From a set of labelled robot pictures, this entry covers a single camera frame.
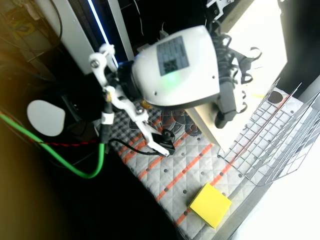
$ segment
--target green light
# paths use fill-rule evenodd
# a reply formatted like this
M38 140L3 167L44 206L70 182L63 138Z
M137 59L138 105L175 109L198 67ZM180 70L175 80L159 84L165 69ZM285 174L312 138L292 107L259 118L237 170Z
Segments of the green light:
M163 85L166 89L174 89L181 83L181 77L178 71L170 72L162 77Z

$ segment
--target yellow sponge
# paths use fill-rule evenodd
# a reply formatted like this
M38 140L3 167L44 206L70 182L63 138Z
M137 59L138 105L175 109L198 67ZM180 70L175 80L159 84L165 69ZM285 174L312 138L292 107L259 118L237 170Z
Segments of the yellow sponge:
M207 224L216 228L231 203L227 197L207 183L193 199L189 207Z

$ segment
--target wire basket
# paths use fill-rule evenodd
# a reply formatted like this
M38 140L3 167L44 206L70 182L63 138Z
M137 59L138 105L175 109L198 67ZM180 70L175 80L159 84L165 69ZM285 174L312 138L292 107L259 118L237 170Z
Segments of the wire basket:
M256 186L296 171L320 133L320 112L311 108L319 93L288 113L284 109L292 94L278 107L265 97L229 151L218 151Z

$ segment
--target white tape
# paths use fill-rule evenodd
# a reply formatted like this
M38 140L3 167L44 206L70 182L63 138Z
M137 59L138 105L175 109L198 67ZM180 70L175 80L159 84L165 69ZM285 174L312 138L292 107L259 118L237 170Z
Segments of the white tape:
M114 123L115 113L101 113L101 124L111 125Z

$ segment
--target light strip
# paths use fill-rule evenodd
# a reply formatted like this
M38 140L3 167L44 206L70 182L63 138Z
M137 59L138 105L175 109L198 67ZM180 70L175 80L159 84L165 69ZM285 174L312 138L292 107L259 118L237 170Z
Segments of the light strip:
M97 14L97 11L96 11L96 9L95 9L95 6L94 6L93 2L92 2L91 0L87 0L87 1L88 1L89 5L90 5L91 11L92 11L92 13L93 13L93 15L94 15L94 18L95 18L96 23L97 23L98 26L99 26L100 32L102 33L102 36L103 36L103 39L104 39L105 43L106 43L106 44L109 44L107 35L106 35L106 33L105 33L104 28L102 27L101 21L100 21L100 19L99 19L99 16L98 16L98 14ZM114 61L115 66L118 67L119 65L118 65L118 62L117 62L115 56L112 56L112 59L113 59L113 61Z

